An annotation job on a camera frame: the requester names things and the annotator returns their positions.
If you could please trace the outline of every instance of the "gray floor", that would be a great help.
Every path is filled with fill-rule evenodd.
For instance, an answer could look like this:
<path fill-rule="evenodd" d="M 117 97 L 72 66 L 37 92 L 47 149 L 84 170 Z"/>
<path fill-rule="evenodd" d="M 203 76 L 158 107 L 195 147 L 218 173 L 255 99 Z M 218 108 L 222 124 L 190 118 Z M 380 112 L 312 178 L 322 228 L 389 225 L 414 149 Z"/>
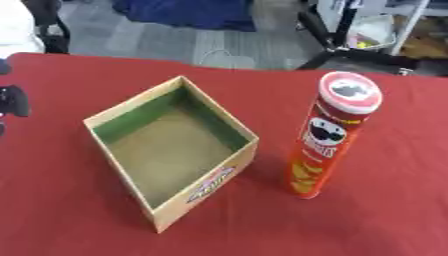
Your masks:
<path fill-rule="evenodd" d="M 110 0 L 64 3 L 71 52 L 78 55 L 176 60 L 246 69 L 293 69 L 319 51 L 308 32 L 294 30 L 297 0 L 255 0 L 257 32 L 210 31 L 130 22 Z"/>

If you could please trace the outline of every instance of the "box rim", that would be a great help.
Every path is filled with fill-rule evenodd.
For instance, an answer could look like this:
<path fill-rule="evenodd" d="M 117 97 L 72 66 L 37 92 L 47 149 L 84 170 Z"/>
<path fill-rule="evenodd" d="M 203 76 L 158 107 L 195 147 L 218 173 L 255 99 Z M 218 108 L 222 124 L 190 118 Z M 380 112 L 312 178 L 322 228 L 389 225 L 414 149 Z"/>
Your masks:
<path fill-rule="evenodd" d="M 196 179 L 196 181 L 194 181 L 191 184 L 189 184 L 188 186 L 184 187 L 182 190 L 177 192 L 175 195 L 170 197 L 168 200 L 166 200 L 165 202 L 163 202 L 159 206 L 153 208 L 153 207 L 151 207 L 149 202 L 146 200 L 146 198 L 143 195 L 143 193 L 136 187 L 134 181 L 127 174 L 127 172 L 124 169 L 124 167 L 119 163 L 119 161 L 115 158 L 115 156 L 108 149 L 108 147 L 104 144 L 104 142 L 93 131 L 93 129 L 95 127 L 100 126 L 101 124 L 93 125 L 92 122 L 94 122 L 94 119 L 99 118 L 102 115 L 105 115 L 107 112 L 118 110 L 118 109 L 122 108 L 123 106 L 126 106 L 129 103 L 132 103 L 132 102 L 135 102 L 135 101 L 138 101 L 138 100 L 142 99 L 143 97 L 145 97 L 147 94 L 150 94 L 151 92 L 160 90 L 161 86 L 172 87 L 173 90 L 176 90 L 176 89 L 178 89 L 178 88 L 180 88 L 182 86 L 185 86 L 188 90 L 195 91 L 195 92 L 199 93 L 202 97 L 204 97 L 205 100 L 204 99 L 200 99 L 200 98 L 198 100 L 200 100 L 202 103 L 206 104 L 207 107 L 209 107 L 209 108 L 210 108 L 209 105 L 217 107 L 220 111 L 222 111 L 222 113 L 225 116 L 228 117 L 228 120 L 226 120 L 225 118 L 220 117 L 221 119 L 223 119 L 226 123 L 229 123 L 229 120 L 231 120 L 231 122 L 234 122 L 238 127 L 242 128 L 242 130 L 245 133 L 242 133 L 240 130 L 235 129 L 231 125 L 238 133 L 240 133 L 244 138 L 247 139 L 247 143 L 242 148 L 238 149 L 237 151 L 235 151 L 234 153 L 229 155 L 226 159 L 221 161 L 215 167 L 213 167 L 212 169 L 210 169 L 209 171 L 207 171 L 206 173 L 201 175 L 201 177 Z M 136 104 L 135 106 L 132 106 L 132 108 L 130 110 L 135 109 L 135 108 L 139 107 L 142 104 Z M 176 77 L 174 77 L 172 79 L 169 79 L 169 80 L 167 80 L 167 81 L 165 81 L 165 82 L 163 82 L 161 84 L 155 85 L 152 88 L 146 89 L 143 92 L 140 92 L 137 95 L 135 95 L 135 96 L 133 96 L 133 97 L 127 99 L 127 100 L 124 100 L 121 103 L 118 103 L 117 105 L 114 105 L 114 106 L 112 106 L 112 107 L 110 107 L 108 109 L 105 109 L 105 110 L 103 110 L 103 111 L 101 111 L 101 112 L 99 112 L 97 114 L 94 114 L 93 116 L 90 116 L 90 117 L 84 119 L 83 123 L 87 127 L 87 129 L 89 130 L 89 132 L 92 135 L 92 137 L 94 138 L 94 140 L 100 145 L 102 151 L 104 153 L 106 153 L 107 157 L 112 161 L 113 165 L 116 167 L 116 169 L 119 172 L 120 176 L 124 179 L 126 185 L 129 186 L 129 188 L 132 190 L 134 195 L 138 198 L 138 201 L 140 201 L 140 203 L 144 206 L 144 209 L 146 211 L 148 211 L 152 216 L 154 216 L 156 214 L 156 212 L 158 212 L 160 209 L 162 209 L 165 205 L 169 204 L 177 196 L 179 196 L 180 194 L 185 193 L 186 191 L 188 191 L 188 190 L 192 189 L 193 187 L 197 186 L 200 182 L 203 182 L 204 179 L 206 179 L 211 172 L 213 172 L 213 171 L 215 171 L 215 170 L 217 170 L 219 168 L 222 168 L 222 166 L 224 166 L 227 162 L 231 161 L 235 156 L 241 154 L 241 152 L 247 150 L 247 148 L 250 148 L 254 144 L 257 144 L 259 142 L 259 140 L 260 140 L 260 138 L 252 130 L 250 130 L 246 125 L 244 125 L 241 121 L 239 121 L 235 116 L 233 116 L 230 112 L 228 112 L 223 106 L 221 106 L 217 101 L 215 101 L 212 97 L 210 97 L 207 93 L 205 93 L 202 89 L 200 89 L 198 86 L 196 86 L 191 80 L 189 80 L 184 75 L 176 76 Z"/>

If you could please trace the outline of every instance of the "can lid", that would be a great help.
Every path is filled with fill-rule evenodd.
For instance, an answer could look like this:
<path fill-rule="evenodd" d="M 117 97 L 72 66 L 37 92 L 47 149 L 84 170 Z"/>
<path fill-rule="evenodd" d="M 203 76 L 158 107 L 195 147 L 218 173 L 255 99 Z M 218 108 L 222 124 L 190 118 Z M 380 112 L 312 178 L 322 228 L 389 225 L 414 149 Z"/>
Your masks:
<path fill-rule="evenodd" d="M 378 86 L 351 72 L 330 72 L 319 82 L 319 94 L 331 106 L 355 115 L 370 114 L 383 101 Z"/>

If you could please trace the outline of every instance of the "wooden box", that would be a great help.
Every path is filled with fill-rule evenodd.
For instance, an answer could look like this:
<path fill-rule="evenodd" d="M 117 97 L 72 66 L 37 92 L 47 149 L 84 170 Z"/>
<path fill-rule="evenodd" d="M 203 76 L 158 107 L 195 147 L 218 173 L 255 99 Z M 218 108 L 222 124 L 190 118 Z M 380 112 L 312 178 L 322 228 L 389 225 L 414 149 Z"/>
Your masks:
<path fill-rule="evenodd" d="M 244 169 L 258 144 L 185 77 L 84 124 L 159 233 Z"/>

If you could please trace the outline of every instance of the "cable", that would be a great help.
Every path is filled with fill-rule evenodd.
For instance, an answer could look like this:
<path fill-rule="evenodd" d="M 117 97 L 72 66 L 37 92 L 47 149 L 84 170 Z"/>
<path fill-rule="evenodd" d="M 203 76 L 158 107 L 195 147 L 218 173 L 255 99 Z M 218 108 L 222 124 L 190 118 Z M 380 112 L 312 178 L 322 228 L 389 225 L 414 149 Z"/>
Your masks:
<path fill-rule="evenodd" d="M 212 53 L 216 53 L 216 52 L 224 52 L 228 57 L 233 57 L 233 55 L 226 49 L 214 49 L 214 50 L 208 51 L 204 55 L 202 55 L 202 58 L 199 61 L 199 65 L 202 66 L 202 64 L 207 59 L 207 57 L 210 56 Z M 230 63 L 231 63 L 230 68 L 235 69 L 235 62 L 233 61 L 233 59 L 230 60 Z"/>

